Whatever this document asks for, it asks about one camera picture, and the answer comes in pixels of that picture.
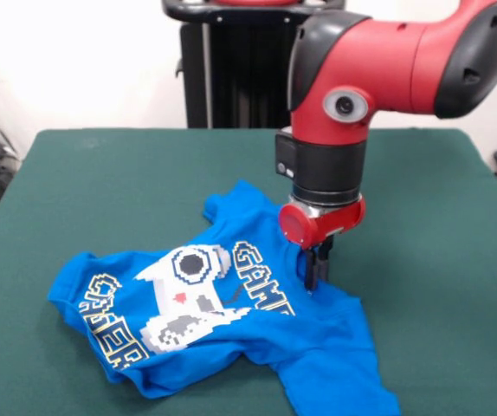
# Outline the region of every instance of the t-shirt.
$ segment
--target t-shirt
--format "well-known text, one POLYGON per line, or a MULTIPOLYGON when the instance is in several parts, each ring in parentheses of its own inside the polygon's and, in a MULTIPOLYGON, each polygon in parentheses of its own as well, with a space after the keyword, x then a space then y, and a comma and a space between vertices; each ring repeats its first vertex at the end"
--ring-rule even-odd
POLYGON ((281 233, 279 209, 240 181, 207 199, 212 225, 183 247, 81 253, 48 299, 87 337, 107 378, 132 380, 146 398, 244 354, 279 375, 299 415, 400 414, 359 299, 325 282, 305 290, 306 257, 281 233))

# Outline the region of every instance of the table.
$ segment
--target table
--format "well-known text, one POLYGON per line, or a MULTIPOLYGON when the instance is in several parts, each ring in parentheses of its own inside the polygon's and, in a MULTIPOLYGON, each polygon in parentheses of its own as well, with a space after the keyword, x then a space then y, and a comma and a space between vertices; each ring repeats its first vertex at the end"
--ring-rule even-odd
MULTIPOLYGON (((40 133, 0 204, 0 415, 292 414, 246 360, 165 400, 111 385, 46 301, 79 251, 188 241, 205 198, 238 179, 286 200, 274 132, 40 133)), ((404 414, 497 414, 496 179, 462 132, 376 130, 363 191, 367 218, 337 239, 331 275, 362 299, 384 384, 404 414)))

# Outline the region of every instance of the robot camera lens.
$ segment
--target robot camera lens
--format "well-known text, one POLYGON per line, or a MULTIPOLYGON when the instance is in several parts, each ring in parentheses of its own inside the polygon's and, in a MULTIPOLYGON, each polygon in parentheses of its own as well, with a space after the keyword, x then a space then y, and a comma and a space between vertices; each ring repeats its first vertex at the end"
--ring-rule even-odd
POLYGON ((335 103, 335 109, 339 114, 350 114, 354 111, 354 101, 349 97, 340 97, 335 103))

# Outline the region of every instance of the black joint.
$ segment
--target black joint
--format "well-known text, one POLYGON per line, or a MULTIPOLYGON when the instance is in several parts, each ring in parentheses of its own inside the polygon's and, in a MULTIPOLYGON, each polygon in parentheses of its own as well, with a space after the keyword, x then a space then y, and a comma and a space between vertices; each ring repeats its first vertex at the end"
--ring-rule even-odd
POLYGON ((292 179, 296 172, 296 160, 297 145, 293 136, 286 132, 277 132, 275 135, 275 172, 292 179))

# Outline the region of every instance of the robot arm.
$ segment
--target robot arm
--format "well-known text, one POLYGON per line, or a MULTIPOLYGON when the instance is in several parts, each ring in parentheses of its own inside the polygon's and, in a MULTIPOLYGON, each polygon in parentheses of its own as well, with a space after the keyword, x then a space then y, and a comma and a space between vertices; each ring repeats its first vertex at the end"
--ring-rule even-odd
POLYGON ((280 214, 286 237, 307 250, 331 246, 363 219, 365 143, 377 111, 462 117, 496 84, 497 0, 461 0, 439 23, 343 10, 308 18, 289 70, 293 131, 276 137, 276 171, 293 181, 280 214))

